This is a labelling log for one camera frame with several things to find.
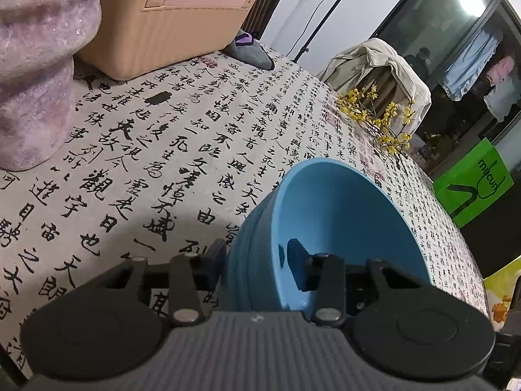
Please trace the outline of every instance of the calligraphy tablecloth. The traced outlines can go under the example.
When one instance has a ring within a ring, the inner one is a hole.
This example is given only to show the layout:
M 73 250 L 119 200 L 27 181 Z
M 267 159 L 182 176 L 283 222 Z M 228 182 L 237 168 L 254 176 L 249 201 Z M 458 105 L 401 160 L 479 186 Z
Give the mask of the calligraphy tablecloth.
M 19 330 L 33 310 L 124 258 L 163 263 L 216 238 L 229 244 L 311 157 L 372 178 L 410 225 L 434 285 L 486 313 L 479 271 L 428 178 L 409 159 L 384 164 L 339 120 L 323 83 L 268 51 L 272 72 L 213 53 L 128 82 L 77 74 L 66 144 L 31 170 L 0 172 L 0 344 L 26 376 Z M 159 315 L 165 301 L 153 293 Z

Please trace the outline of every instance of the green paper bag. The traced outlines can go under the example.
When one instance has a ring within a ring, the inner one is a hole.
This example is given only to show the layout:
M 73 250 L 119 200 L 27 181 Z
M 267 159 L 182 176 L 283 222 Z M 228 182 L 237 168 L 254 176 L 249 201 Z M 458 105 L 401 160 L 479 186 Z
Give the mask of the green paper bag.
M 434 182 L 434 193 L 456 226 L 461 228 L 513 184 L 496 148 L 485 138 Z

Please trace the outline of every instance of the glossy vase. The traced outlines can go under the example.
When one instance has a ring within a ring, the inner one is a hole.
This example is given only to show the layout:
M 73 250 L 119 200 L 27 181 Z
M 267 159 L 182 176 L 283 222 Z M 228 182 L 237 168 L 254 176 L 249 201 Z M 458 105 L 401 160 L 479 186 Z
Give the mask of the glossy vase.
M 72 55 L 100 22 L 100 0 L 0 0 L 0 168 L 30 169 L 64 143 Z

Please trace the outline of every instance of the person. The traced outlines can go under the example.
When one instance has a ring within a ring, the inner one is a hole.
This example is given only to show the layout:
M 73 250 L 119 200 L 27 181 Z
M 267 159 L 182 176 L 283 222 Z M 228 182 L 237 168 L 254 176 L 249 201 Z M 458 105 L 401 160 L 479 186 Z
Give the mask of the person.
M 421 47 L 416 56 L 409 54 L 405 56 L 405 61 L 414 69 L 421 80 L 426 80 L 429 77 L 429 56 L 430 50 L 427 47 Z

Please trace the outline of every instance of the glass door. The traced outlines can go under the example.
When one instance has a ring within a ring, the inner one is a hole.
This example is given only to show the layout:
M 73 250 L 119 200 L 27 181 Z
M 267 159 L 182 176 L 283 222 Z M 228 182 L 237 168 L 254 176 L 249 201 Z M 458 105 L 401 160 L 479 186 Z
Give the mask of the glass door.
M 469 33 L 497 0 L 407 0 L 377 37 L 390 44 L 432 89 Z

